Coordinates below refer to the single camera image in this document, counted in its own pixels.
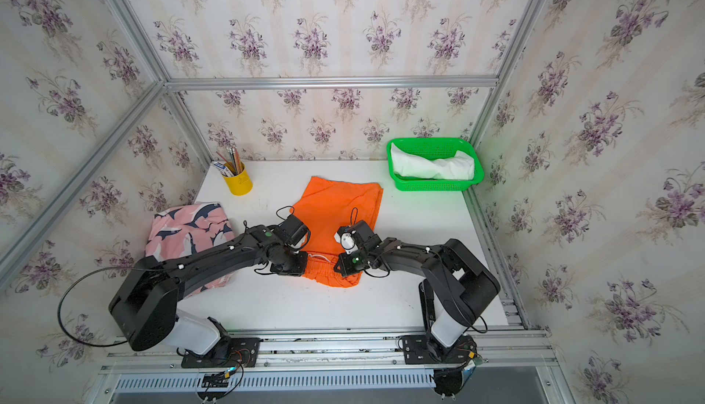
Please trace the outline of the orange cloth garment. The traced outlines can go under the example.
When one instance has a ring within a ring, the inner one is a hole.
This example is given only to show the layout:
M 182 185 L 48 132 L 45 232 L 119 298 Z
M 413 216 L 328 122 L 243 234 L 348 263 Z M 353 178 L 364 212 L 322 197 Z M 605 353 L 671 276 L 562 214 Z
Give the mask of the orange cloth garment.
M 314 176 L 293 214 L 310 230 L 304 251 L 308 254 L 304 277 L 329 288 L 354 288 L 360 275 L 343 277 L 334 271 L 343 248 L 334 239 L 335 233 L 353 220 L 363 220 L 376 226 L 384 190 L 377 183 L 354 184 Z

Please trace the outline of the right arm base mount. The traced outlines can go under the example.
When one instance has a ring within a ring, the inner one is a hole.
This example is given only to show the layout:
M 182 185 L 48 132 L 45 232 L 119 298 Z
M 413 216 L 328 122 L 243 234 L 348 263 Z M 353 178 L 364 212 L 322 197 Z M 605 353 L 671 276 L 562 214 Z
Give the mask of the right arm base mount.
M 477 365 L 483 359 L 477 352 L 477 343 L 465 335 L 465 328 L 452 345 L 446 346 L 433 336 L 431 328 L 436 323 L 435 295 L 428 280 L 419 284 L 420 306 L 422 307 L 423 334 L 410 334 L 398 337 L 398 350 L 402 352 L 406 365 Z

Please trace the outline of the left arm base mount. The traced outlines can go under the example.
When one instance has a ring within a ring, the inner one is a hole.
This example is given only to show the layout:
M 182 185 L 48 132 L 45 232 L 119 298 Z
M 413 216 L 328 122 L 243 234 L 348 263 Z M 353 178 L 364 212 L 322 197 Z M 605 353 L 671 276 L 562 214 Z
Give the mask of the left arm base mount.
M 205 354 L 195 354 L 185 350 L 181 367 L 196 368 L 226 368 L 254 367 L 259 354 L 261 340 L 259 338 L 235 338 L 215 319 L 208 317 L 218 331 L 218 341 Z

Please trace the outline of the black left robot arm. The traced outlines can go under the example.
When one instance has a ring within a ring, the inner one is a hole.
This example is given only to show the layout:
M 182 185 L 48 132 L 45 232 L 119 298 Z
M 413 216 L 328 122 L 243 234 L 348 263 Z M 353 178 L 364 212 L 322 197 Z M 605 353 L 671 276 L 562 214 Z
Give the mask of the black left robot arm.
M 228 339 L 223 326 L 179 310 L 178 303 L 221 277 L 259 264 L 270 264 L 276 275 L 301 277 L 308 262 L 303 247 L 310 237 L 308 227 L 291 214 L 200 253 L 161 262 L 145 257 L 130 270 L 108 311 L 136 352 L 171 345 L 210 356 Z

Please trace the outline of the white shorts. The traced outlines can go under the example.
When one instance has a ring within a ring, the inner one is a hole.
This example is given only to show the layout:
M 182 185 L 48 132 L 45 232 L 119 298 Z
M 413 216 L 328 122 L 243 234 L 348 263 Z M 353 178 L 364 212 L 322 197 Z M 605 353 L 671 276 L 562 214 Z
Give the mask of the white shorts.
M 403 152 L 393 144 L 390 159 L 393 172 L 405 178 L 470 181 L 476 177 L 475 159 L 461 151 L 451 158 L 429 160 Z

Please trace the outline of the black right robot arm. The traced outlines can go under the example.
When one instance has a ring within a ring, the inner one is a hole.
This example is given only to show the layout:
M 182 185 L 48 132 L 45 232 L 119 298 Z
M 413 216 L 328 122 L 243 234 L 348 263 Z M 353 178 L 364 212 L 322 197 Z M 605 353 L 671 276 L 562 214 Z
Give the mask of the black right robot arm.
M 334 239 L 343 248 L 334 272 L 344 278 L 370 269 L 423 277 L 444 309 L 429 330 L 444 348 L 472 329 L 500 292 L 495 275 L 457 239 L 436 245 L 381 239 L 363 220 L 339 228 Z

